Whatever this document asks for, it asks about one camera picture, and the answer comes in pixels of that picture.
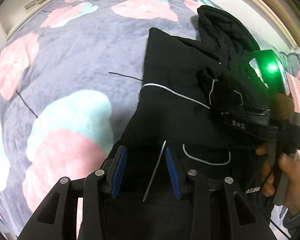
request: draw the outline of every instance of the handle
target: handle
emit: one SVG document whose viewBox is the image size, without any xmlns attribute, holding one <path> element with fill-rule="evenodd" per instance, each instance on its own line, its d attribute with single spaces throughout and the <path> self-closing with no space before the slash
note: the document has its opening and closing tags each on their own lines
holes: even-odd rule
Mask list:
<svg viewBox="0 0 300 240">
<path fill-rule="evenodd" d="M 275 163 L 276 150 L 277 150 L 276 143 L 267 143 L 267 151 L 268 151 L 269 163 L 271 167 L 273 167 Z"/>
<path fill-rule="evenodd" d="M 297 159 L 297 152 L 295 153 L 290 153 L 288 156 L 294 160 Z M 284 200 L 286 198 L 286 194 L 287 194 L 287 190 L 288 190 L 288 186 L 289 186 L 289 178 L 287 176 L 287 174 L 285 174 L 284 172 L 281 172 L 281 177 L 280 177 L 280 181 L 278 184 L 278 188 L 275 192 L 275 196 L 273 199 L 273 203 L 277 206 L 282 206 L 284 204 Z"/>
</svg>

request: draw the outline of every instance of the metal screw head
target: metal screw head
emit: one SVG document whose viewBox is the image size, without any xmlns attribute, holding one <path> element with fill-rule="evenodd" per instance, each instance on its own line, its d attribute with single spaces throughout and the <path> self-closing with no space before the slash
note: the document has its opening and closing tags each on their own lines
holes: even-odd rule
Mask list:
<svg viewBox="0 0 300 240">
<path fill-rule="evenodd" d="M 68 181 L 69 181 L 69 179 L 66 177 L 60 179 L 61 184 L 66 184 Z"/>
<path fill-rule="evenodd" d="M 96 174 L 97 176 L 102 176 L 103 174 L 105 174 L 105 171 L 104 171 L 104 170 L 97 170 L 97 171 L 95 172 L 95 174 Z"/>
<path fill-rule="evenodd" d="M 225 182 L 228 184 L 231 184 L 231 183 L 233 183 L 233 179 L 231 177 L 226 177 Z"/>
<path fill-rule="evenodd" d="M 197 173 L 196 170 L 189 170 L 189 171 L 188 171 L 188 174 L 189 174 L 190 176 L 195 176 L 195 175 L 197 175 L 198 173 Z"/>
</svg>

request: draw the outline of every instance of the bed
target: bed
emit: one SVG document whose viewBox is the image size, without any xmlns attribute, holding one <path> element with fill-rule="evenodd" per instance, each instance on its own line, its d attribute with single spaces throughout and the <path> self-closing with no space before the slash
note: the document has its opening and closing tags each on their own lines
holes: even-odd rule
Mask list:
<svg viewBox="0 0 300 240">
<path fill-rule="evenodd" d="M 219 8 L 210 0 L 53 0 L 12 35 L 0 54 L 0 219 L 14 234 L 59 178 L 86 177 L 120 138 L 138 104 L 149 29 L 197 39 L 201 5 Z M 300 112 L 299 55 L 250 32 L 282 59 Z M 77 231 L 81 221 L 79 201 Z"/>
</svg>

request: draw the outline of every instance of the green led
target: green led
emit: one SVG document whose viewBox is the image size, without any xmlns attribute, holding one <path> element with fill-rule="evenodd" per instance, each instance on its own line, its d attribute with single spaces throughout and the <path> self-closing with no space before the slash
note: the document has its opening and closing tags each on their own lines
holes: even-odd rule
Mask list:
<svg viewBox="0 0 300 240">
<path fill-rule="evenodd" d="M 267 66 L 267 70 L 269 73 L 274 73 L 278 70 L 278 65 L 275 64 L 274 62 L 271 62 L 268 66 Z"/>
</svg>

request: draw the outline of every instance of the black clothing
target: black clothing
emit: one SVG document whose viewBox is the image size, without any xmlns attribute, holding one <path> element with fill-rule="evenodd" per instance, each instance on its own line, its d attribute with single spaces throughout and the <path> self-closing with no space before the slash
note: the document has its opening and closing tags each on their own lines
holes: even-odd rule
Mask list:
<svg viewBox="0 0 300 240">
<path fill-rule="evenodd" d="M 249 65 L 259 46 L 227 12 L 201 6 L 198 14 L 201 41 L 149 31 L 138 107 L 108 157 L 119 145 L 128 148 L 119 202 L 106 203 L 111 239 L 183 239 L 188 202 L 173 195 L 165 154 L 141 202 L 165 140 L 190 169 L 214 179 L 232 177 L 256 203 L 265 157 L 255 150 L 262 142 L 226 130 L 210 108 L 268 105 L 267 88 Z M 270 218 L 272 203 L 261 194 L 260 202 Z M 129 229 L 134 222 L 140 230 Z"/>
</svg>

